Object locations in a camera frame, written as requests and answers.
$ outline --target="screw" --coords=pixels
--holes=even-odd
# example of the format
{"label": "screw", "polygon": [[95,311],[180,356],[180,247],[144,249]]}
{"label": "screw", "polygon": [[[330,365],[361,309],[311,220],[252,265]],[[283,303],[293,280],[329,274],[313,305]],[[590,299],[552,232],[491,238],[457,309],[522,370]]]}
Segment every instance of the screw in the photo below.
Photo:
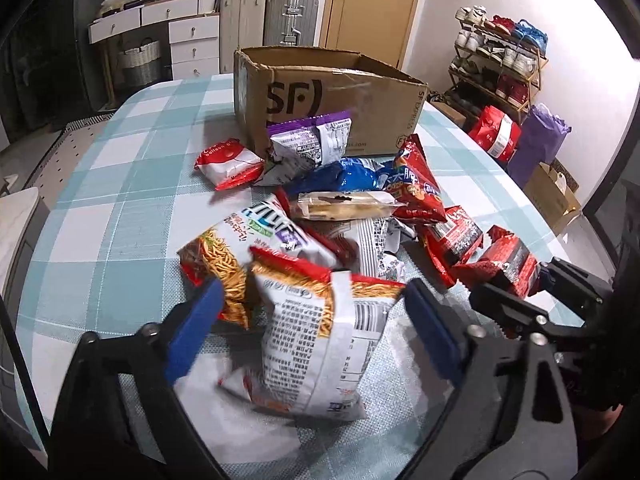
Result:
{"label": "screw", "polygon": [[144,337],[153,337],[155,335],[158,335],[158,333],[160,332],[160,327],[157,323],[147,323],[146,325],[142,326],[140,332]]}
{"label": "screw", "polygon": [[531,339],[533,344],[536,344],[538,346],[544,346],[548,343],[548,341],[546,340],[546,337],[544,337],[539,332],[534,332],[533,334],[531,334],[529,336],[529,339]]}
{"label": "screw", "polygon": [[480,325],[469,325],[466,327],[466,333],[468,333],[472,337],[483,338],[486,336],[486,330]]}

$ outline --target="purple bag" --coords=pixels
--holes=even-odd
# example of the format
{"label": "purple bag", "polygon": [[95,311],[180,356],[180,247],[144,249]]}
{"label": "purple bag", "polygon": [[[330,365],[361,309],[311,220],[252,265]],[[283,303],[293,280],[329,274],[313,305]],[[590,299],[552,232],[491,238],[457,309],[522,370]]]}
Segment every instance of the purple bag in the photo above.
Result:
{"label": "purple bag", "polygon": [[564,120],[552,115],[544,104],[535,105],[522,123],[518,149],[511,157],[507,173],[524,189],[540,162],[551,164],[571,131]]}

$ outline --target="barcode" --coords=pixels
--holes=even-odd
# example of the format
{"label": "barcode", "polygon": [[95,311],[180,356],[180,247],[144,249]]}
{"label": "barcode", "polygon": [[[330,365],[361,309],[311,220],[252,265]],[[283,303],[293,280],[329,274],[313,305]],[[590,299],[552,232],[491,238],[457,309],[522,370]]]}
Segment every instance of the barcode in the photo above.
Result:
{"label": "barcode", "polygon": [[356,322],[353,327],[356,330],[366,330],[368,332],[379,332],[378,328],[378,306],[375,303],[366,301],[356,301]]}

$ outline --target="wicker basket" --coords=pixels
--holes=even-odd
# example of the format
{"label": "wicker basket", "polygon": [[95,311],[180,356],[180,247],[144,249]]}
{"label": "wicker basket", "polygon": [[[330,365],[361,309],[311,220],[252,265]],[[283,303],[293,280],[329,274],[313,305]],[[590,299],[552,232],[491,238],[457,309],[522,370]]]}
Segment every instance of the wicker basket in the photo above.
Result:
{"label": "wicker basket", "polygon": [[162,63],[160,42],[153,41],[119,54],[120,66],[127,86],[147,86],[160,81]]}

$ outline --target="storage box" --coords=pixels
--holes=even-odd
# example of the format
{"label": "storage box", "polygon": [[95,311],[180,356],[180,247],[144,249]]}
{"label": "storage box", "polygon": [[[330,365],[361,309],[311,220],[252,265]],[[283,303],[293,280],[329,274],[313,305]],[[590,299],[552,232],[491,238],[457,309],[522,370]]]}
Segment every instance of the storage box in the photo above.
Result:
{"label": "storage box", "polygon": [[527,182],[524,193],[558,236],[580,214],[580,203],[568,187],[562,194],[556,186],[556,178],[556,170],[540,163]]}
{"label": "storage box", "polygon": [[236,119],[255,153],[266,154],[267,126],[349,110],[347,155],[393,154],[414,132],[427,85],[357,52],[263,46],[236,50]]}
{"label": "storage box", "polygon": [[449,120],[457,127],[462,128],[465,125],[466,117],[459,111],[454,110],[446,103],[431,103],[434,108],[441,111]]}

